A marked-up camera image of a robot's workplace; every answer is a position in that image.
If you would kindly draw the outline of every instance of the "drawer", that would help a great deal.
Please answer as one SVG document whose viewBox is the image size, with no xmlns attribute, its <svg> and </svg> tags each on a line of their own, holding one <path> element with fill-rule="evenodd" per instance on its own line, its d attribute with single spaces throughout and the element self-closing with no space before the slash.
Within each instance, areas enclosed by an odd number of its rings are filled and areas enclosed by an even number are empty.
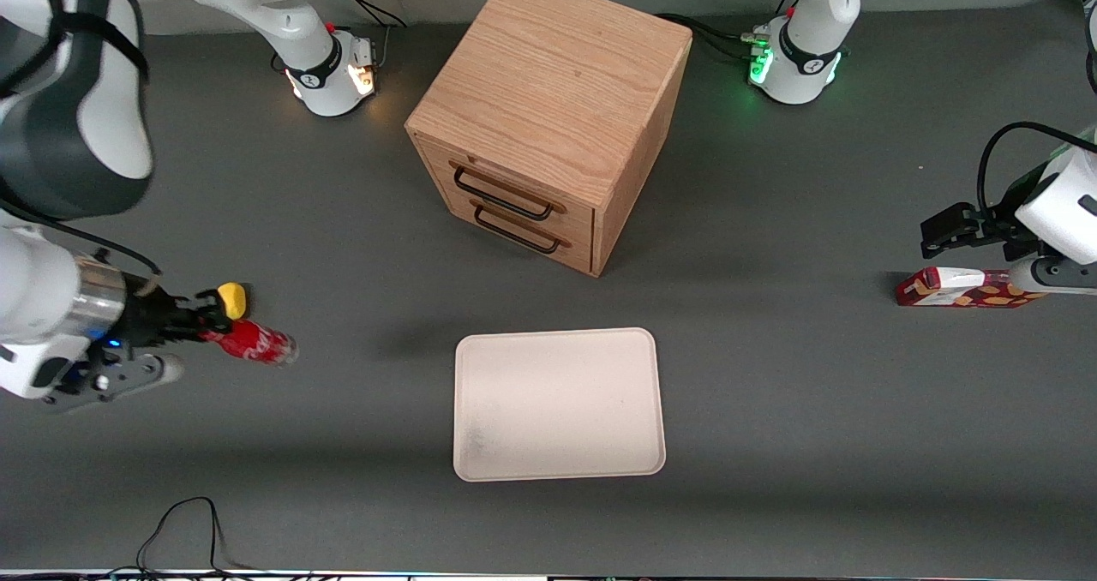
<svg viewBox="0 0 1097 581">
<path fill-rule="evenodd" d="M 591 207 L 541 194 L 533 185 L 521 185 L 486 160 L 462 155 L 423 137 L 419 137 L 419 144 L 436 185 L 444 191 L 451 206 L 455 200 L 477 198 L 495 210 L 506 210 L 524 226 L 589 244 L 595 217 Z"/>
<path fill-rule="evenodd" d="M 589 235 L 586 240 L 572 240 L 559 233 L 552 233 L 536 223 L 529 223 L 525 218 L 511 214 L 510 210 L 499 209 L 475 195 L 463 194 L 456 190 L 448 190 L 445 195 L 450 203 L 450 213 L 462 220 L 589 275 L 591 255 Z"/>
</svg>

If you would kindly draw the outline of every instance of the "red bottle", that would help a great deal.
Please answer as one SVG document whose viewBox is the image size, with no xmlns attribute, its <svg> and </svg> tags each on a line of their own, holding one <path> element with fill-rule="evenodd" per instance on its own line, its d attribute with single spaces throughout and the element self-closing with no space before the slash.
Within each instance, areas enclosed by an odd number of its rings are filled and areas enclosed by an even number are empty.
<svg viewBox="0 0 1097 581">
<path fill-rule="evenodd" d="M 251 360 L 263 365 L 285 367 L 297 360 L 297 342 L 273 328 L 260 327 L 251 320 L 235 320 L 233 331 L 203 332 L 202 338 L 216 343 L 237 358 Z"/>
</svg>

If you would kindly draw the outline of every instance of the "red and white box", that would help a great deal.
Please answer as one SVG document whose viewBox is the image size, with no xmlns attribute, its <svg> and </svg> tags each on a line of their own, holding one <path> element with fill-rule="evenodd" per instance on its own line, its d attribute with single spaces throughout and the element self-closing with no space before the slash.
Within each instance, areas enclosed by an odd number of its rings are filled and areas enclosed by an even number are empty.
<svg viewBox="0 0 1097 581">
<path fill-rule="evenodd" d="M 921 269 L 895 288 L 903 307 L 1018 308 L 1047 293 L 1027 293 L 1009 283 L 1009 270 Z"/>
</svg>

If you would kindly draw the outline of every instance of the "green led light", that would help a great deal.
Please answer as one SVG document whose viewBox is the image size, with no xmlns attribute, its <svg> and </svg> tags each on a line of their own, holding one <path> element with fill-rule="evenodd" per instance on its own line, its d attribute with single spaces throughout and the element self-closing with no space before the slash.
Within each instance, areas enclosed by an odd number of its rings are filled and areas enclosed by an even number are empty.
<svg viewBox="0 0 1097 581">
<path fill-rule="evenodd" d="M 760 57 L 755 58 L 755 65 L 750 69 L 750 79 L 756 83 L 760 84 L 766 81 L 766 75 L 769 73 L 769 66 L 773 62 L 773 50 L 766 49 Z"/>
<path fill-rule="evenodd" d="M 834 66 L 830 67 L 830 75 L 826 77 L 827 84 L 830 84 L 830 82 L 834 81 L 834 73 L 838 72 L 839 61 L 841 61 L 841 52 L 838 52 L 838 54 L 834 57 Z"/>
</svg>

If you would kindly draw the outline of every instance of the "silver metal band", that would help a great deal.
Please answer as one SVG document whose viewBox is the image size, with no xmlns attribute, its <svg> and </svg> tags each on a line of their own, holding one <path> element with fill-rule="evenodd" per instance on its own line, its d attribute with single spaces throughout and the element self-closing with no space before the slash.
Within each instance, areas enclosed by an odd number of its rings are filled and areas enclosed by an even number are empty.
<svg viewBox="0 0 1097 581">
<path fill-rule="evenodd" d="M 72 308 L 56 332 L 98 340 L 111 330 L 126 305 L 126 283 L 120 270 L 92 258 L 77 257 L 80 287 Z"/>
</svg>

